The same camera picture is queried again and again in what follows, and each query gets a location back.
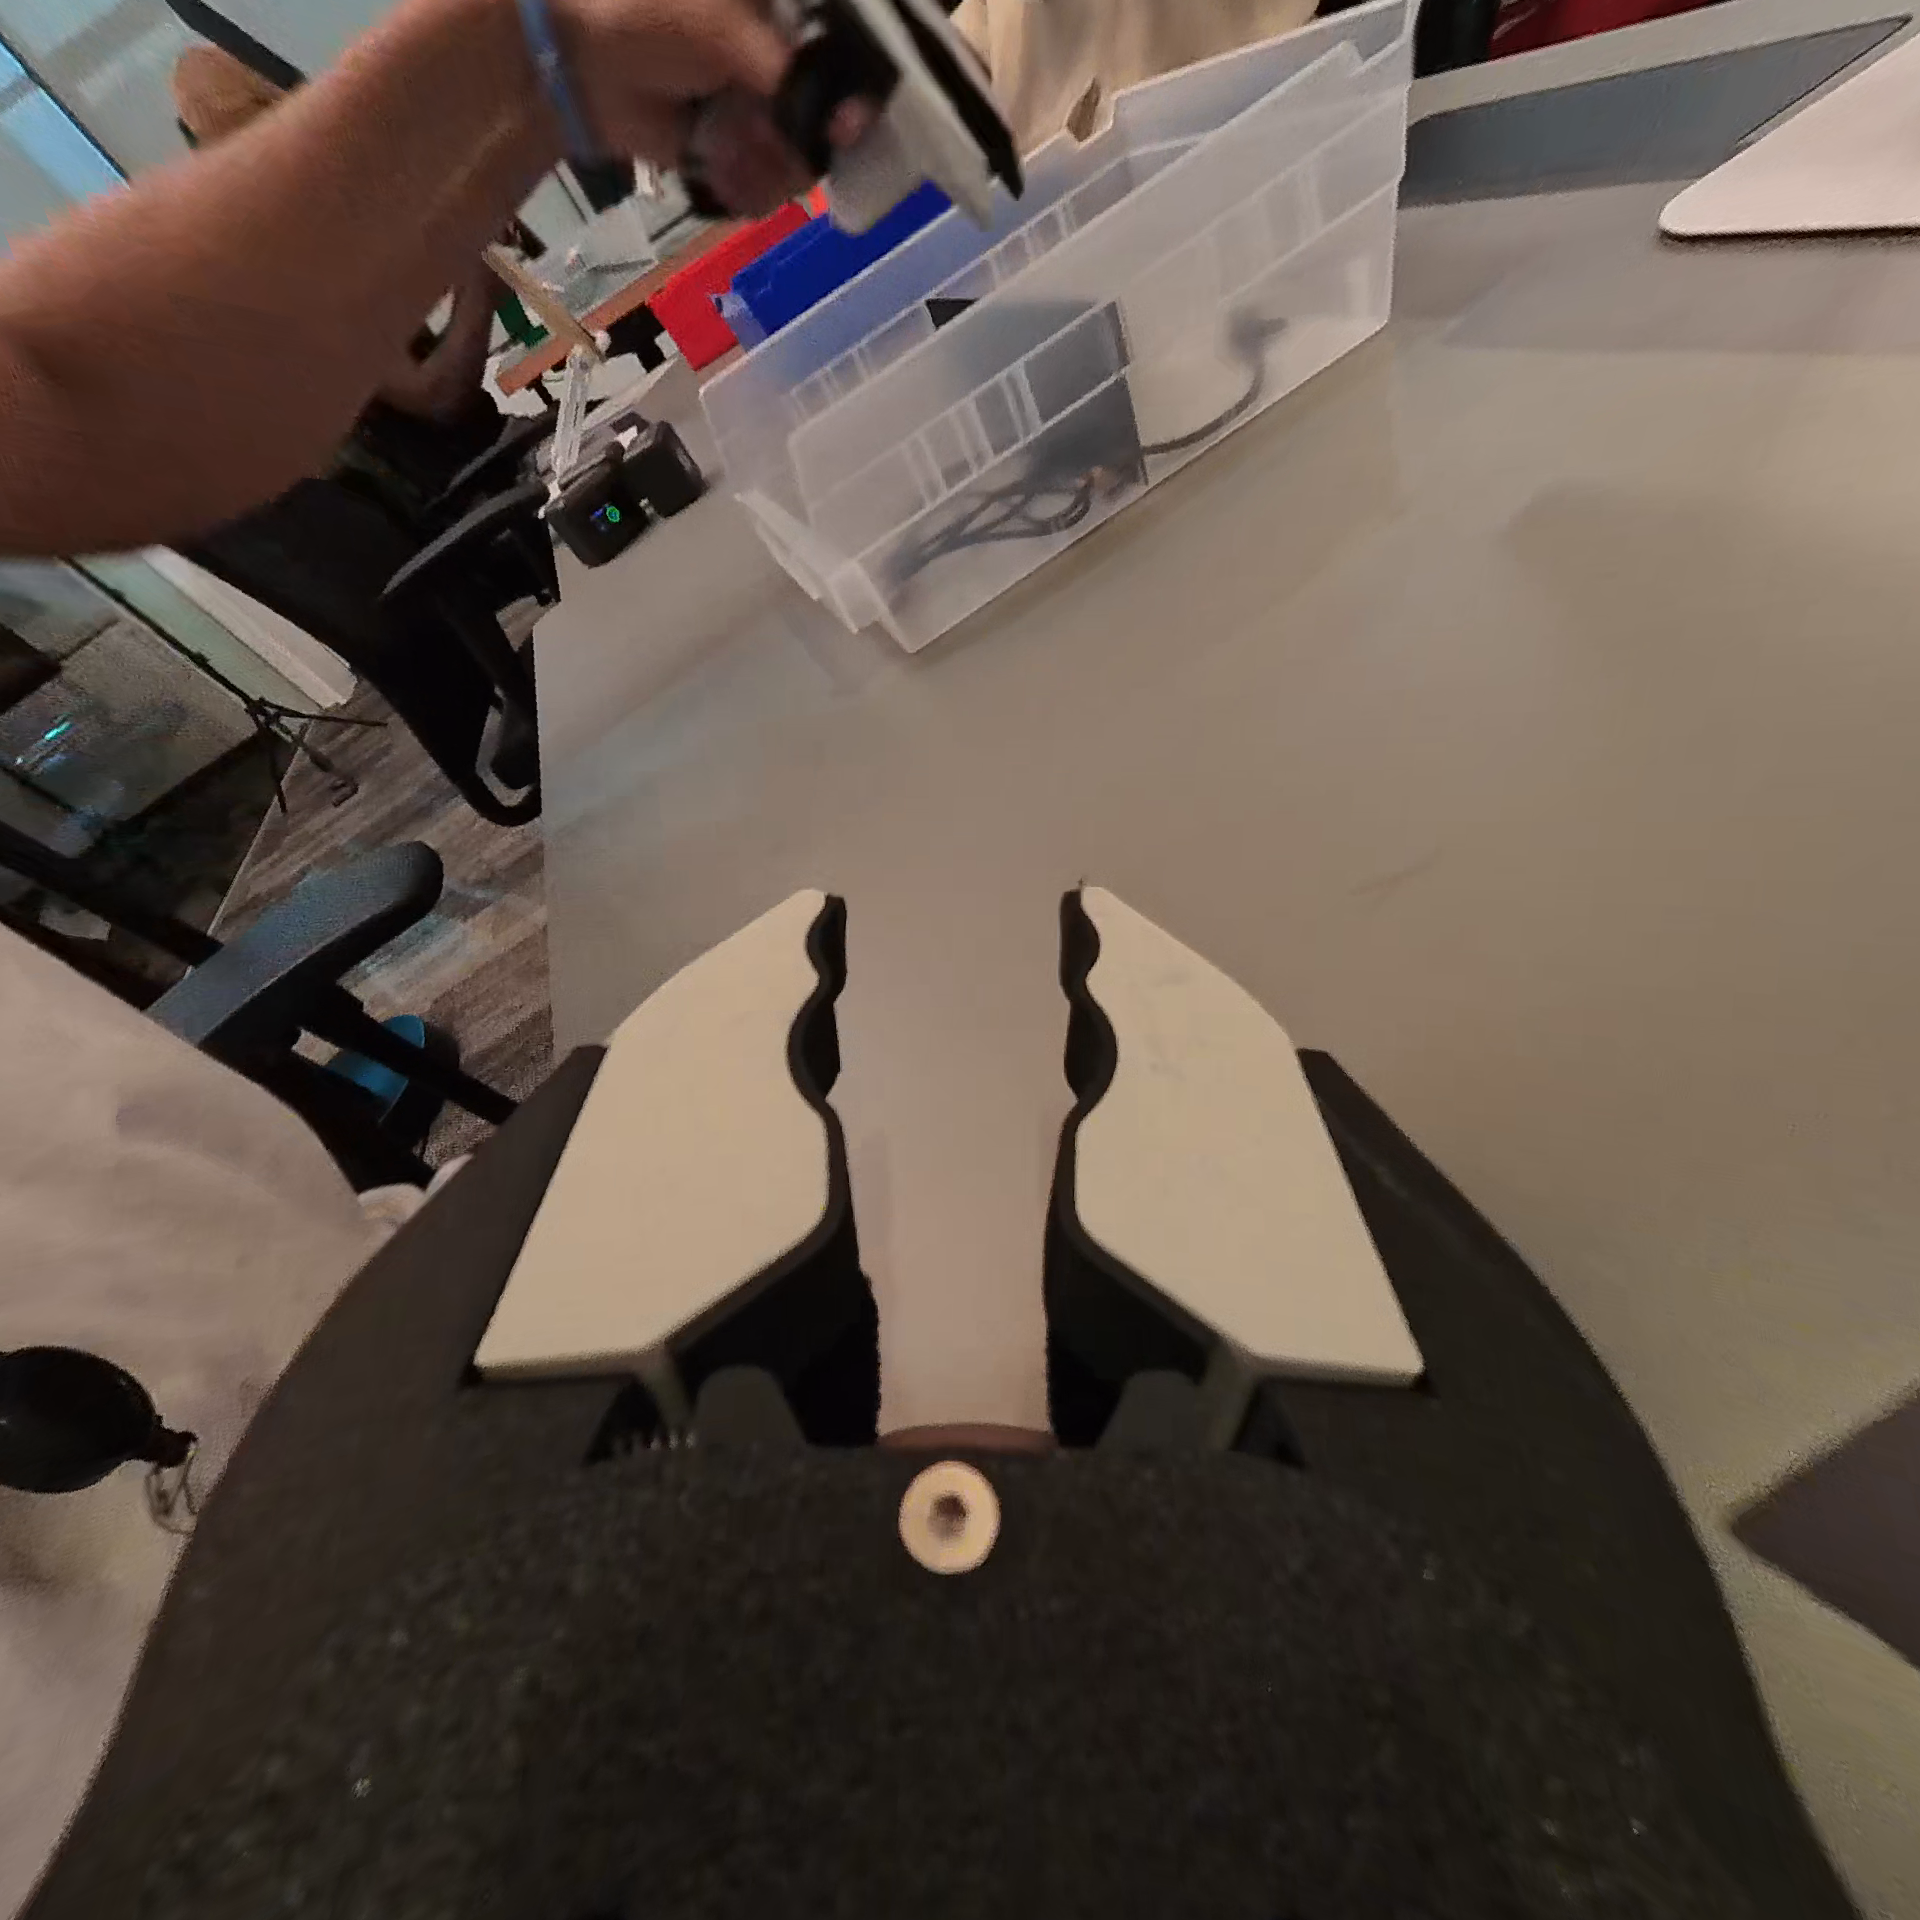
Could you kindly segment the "black office chair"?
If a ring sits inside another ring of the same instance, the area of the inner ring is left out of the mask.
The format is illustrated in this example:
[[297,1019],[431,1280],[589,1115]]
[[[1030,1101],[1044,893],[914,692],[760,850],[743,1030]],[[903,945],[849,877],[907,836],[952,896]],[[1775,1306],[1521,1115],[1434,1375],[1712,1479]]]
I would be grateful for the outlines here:
[[534,667],[502,611],[560,594],[534,476],[550,434],[487,396],[460,418],[373,399],[324,471],[179,545],[334,650],[500,828],[541,816]]
[[366,1087],[297,1051],[302,1034],[396,1074],[425,1093],[431,1112],[457,1103],[489,1125],[517,1115],[509,1094],[463,1071],[445,1034],[425,1043],[392,1033],[344,982],[439,904],[444,858],[427,843],[371,850],[310,870],[227,945],[83,877],[75,858],[8,825],[3,869],[185,962],[183,977],[146,1005],[146,1019],[279,1099],[353,1189],[422,1183],[431,1169],[410,1136],[373,1118]]

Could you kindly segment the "black cable orange plugs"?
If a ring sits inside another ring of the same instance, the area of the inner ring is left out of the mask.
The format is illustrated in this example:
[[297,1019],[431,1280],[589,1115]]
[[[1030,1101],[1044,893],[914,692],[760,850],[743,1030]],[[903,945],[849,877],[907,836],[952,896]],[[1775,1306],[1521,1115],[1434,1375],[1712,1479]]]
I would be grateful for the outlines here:
[[971,491],[945,523],[901,542],[884,562],[884,581],[903,587],[932,562],[971,548],[1072,536],[1117,491],[1122,491],[1122,471],[1107,465],[1079,471],[1048,470],[1014,485]]

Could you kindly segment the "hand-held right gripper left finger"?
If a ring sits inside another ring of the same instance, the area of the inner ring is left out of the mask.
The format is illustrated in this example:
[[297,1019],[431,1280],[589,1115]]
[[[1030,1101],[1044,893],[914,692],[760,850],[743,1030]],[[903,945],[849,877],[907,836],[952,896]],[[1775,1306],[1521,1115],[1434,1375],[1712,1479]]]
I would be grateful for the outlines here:
[[798,888],[668,975],[608,1034],[473,1354],[485,1383],[617,1377],[656,1435],[706,1387],[774,1381],[802,1439],[879,1439],[838,997],[845,904]]

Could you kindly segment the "person's left hand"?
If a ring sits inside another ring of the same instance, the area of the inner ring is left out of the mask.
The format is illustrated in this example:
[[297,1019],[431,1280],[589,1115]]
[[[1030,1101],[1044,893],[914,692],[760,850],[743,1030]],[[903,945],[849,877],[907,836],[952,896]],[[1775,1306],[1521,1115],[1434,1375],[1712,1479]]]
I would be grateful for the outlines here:
[[816,186],[774,93],[796,33],[765,2],[553,2],[570,158],[696,175],[738,216]]

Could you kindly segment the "wood-framed black panel stand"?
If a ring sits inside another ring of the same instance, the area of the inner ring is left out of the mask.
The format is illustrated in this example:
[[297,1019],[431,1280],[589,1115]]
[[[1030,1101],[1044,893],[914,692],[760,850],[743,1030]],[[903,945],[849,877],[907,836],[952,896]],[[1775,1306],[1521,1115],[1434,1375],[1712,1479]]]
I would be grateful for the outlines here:
[[1917,37],[1677,193],[1658,234],[1674,243],[1917,234]]

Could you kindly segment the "red plastic bin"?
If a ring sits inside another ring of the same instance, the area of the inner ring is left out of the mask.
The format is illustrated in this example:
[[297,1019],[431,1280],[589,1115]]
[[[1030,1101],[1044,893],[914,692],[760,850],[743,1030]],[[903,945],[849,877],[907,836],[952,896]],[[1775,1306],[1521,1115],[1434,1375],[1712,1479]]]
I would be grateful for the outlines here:
[[734,325],[719,314],[737,272],[774,252],[818,209],[818,195],[806,195],[755,221],[715,224],[651,275],[642,307],[690,370],[708,370],[737,350]]

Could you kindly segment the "person's white shirt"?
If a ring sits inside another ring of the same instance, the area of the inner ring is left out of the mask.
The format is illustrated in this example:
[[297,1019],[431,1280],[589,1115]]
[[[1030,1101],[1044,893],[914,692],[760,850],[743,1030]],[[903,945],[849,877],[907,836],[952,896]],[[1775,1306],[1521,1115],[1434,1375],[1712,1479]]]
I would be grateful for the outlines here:
[[[451,1165],[361,1197],[275,1094],[3,930],[3,1349],[69,1346],[197,1439],[208,1502],[284,1373]],[[3,1916],[67,1846],[195,1562],[146,1467],[3,1493]]]

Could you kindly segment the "clear plastic bin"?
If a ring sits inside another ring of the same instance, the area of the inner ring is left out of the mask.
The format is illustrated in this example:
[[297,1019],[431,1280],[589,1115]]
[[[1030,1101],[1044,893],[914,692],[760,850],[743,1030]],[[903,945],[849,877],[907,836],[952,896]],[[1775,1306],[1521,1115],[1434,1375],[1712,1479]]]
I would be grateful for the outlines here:
[[766,556],[920,650],[1371,341],[1416,2],[1117,93],[989,227],[940,209],[702,390]]

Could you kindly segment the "black round pouch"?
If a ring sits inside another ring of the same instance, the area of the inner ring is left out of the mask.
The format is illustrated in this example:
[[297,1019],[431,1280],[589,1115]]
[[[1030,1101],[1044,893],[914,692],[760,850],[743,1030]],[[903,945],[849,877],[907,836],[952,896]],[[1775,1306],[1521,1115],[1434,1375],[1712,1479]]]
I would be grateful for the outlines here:
[[187,1530],[197,1452],[197,1435],[168,1424],[150,1392],[113,1358],[75,1346],[3,1354],[7,1493],[77,1495],[135,1467],[153,1524]]

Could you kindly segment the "small blue plastic bin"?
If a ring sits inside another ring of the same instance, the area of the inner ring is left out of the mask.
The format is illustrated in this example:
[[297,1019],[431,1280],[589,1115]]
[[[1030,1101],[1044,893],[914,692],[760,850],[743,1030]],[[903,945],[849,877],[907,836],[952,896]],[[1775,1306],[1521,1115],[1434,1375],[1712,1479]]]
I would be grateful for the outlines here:
[[738,350],[755,350],[946,209],[951,201],[935,181],[920,186],[863,234],[845,234],[827,209],[818,209],[743,264],[715,294],[715,311]]

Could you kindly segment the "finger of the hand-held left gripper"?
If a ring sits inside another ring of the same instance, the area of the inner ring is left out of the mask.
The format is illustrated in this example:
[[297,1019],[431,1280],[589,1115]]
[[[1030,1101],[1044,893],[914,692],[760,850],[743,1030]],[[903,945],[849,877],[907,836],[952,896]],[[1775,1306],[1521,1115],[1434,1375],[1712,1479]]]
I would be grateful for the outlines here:
[[855,2],[854,18],[891,70],[854,140],[854,227],[875,227],[921,186],[991,227],[1001,201],[1018,201],[1023,173],[971,47],[940,2]]

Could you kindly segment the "dark grey flat panel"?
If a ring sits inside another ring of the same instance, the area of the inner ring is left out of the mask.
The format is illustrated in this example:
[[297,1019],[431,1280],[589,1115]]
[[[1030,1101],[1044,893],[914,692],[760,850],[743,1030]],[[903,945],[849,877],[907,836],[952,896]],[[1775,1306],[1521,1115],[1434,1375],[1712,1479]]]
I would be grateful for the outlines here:
[[1796,1467],[1735,1538],[1917,1666],[1917,1397]]

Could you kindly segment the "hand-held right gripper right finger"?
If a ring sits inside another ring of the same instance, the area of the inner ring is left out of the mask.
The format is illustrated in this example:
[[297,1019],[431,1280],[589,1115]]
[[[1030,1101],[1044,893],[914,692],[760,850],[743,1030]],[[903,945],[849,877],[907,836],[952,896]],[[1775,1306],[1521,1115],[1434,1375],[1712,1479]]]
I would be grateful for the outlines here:
[[1068,1118],[1044,1403],[1097,1444],[1168,1375],[1203,1440],[1289,1446],[1268,1387],[1412,1392],[1425,1357],[1284,1021],[1102,883],[1061,896]]

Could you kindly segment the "person's left forearm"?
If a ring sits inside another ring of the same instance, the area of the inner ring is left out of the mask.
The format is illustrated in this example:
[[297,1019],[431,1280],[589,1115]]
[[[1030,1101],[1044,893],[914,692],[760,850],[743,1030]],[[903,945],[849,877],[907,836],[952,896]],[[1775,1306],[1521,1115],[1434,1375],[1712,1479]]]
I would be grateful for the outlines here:
[[168,545],[321,471],[556,158],[513,2],[404,2],[251,130],[3,262],[3,556]]

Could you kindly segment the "grey desk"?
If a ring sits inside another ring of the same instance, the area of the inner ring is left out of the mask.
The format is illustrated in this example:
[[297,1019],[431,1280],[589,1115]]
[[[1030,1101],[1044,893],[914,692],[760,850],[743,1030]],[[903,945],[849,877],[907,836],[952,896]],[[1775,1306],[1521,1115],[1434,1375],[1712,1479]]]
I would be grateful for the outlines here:
[[1661,1452],[1801,1793],[1917,1916],[1917,1671],[1726,1543],[1917,1383],[1917,243],[1412,203],[1392,325],[926,650],[719,491],[534,636],[553,1040],[849,900],[884,1417],[1040,1413],[1095,880],[1325,1048]]

